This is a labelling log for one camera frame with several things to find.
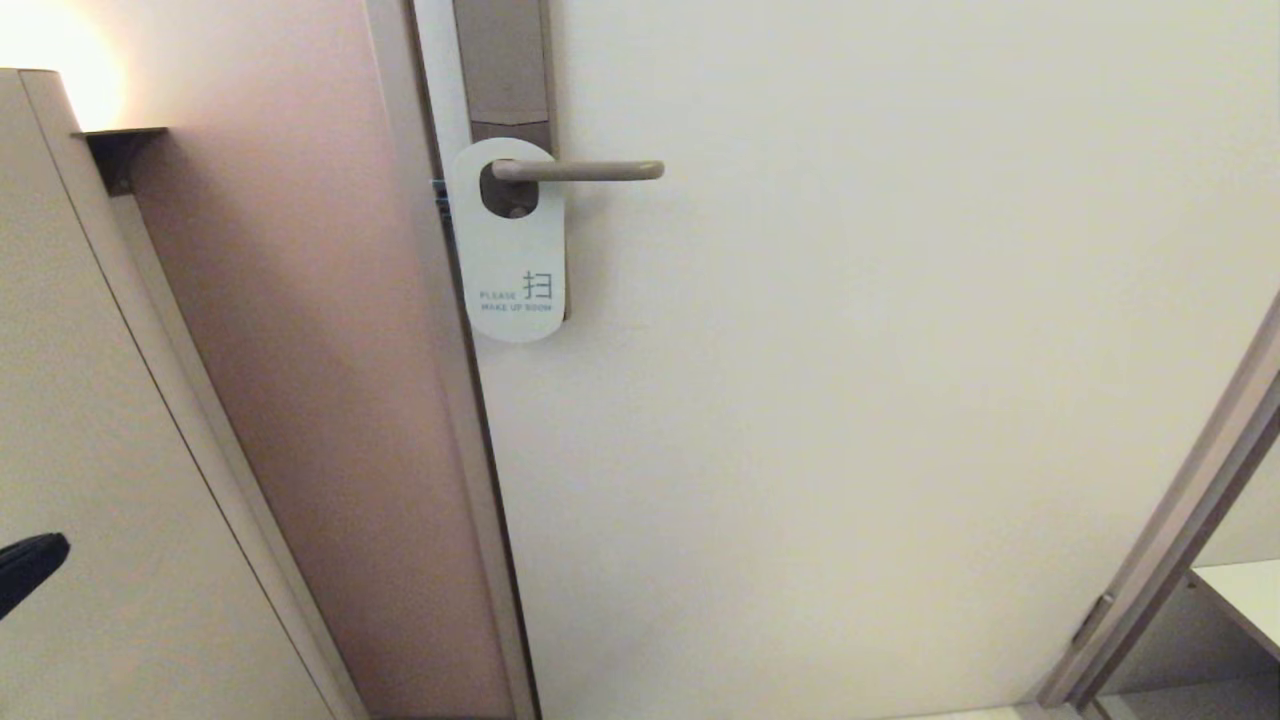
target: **open door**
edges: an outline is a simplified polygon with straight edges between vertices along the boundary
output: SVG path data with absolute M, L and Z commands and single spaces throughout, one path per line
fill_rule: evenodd
M 448 196 L 489 137 L 668 167 L 557 186 L 568 318 L 451 391 L 527 712 L 1083 697 L 1276 292 L 1274 4 L 413 10 L 434 147 L 388 105 Z

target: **floor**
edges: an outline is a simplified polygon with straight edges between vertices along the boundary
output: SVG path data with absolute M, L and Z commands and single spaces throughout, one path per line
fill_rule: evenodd
M 1280 660 L 1280 560 L 1196 568 L 1226 616 Z
M 989 710 L 970 710 L 966 712 L 943 712 L 900 720 L 1078 720 L 1079 715 L 1070 710 L 1046 712 L 1039 707 L 1020 705 L 1018 707 L 992 707 Z
M 1280 678 L 1274 674 L 1100 697 L 1105 720 L 1275 720 L 1280 717 Z

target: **pink wall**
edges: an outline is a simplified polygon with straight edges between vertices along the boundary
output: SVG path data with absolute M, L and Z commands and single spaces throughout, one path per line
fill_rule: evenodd
M 375 715 L 511 702 L 356 0 L 79 0 L 174 293 Z

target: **hinge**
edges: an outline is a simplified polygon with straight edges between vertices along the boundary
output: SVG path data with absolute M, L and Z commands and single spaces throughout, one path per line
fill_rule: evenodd
M 1094 630 L 1102 624 L 1102 618 L 1106 616 L 1111 606 L 1115 605 L 1116 598 L 1114 594 L 1105 592 L 1098 600 L 1093 602 L 1093 607 L 1089 609 L 1089 614 L 1084 616 L 1084 621 L 1080 623 L 1080 629 L 1071 635 L 1071 647 L 1079 647 L 1093 637 Z

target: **wall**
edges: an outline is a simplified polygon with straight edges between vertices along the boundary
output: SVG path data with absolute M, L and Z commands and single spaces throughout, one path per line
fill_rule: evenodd
M 122 288 L 128 251 L 73 127 L 56 76 L 0 70 L 0 546 L 70 543 L 0 621 L 0 716 L 348 720 L 325 710 L 156 392 L 172 359 L 141 288 Z
M 96 53 L 17 63 L 69 58 L 72 76 L 106 68 L 123 87 L 86 124 L 172 128 L 140 164 L 138 202 L 370 710 L 508 715 L 362 4 L 0 10 L 6 37 Z

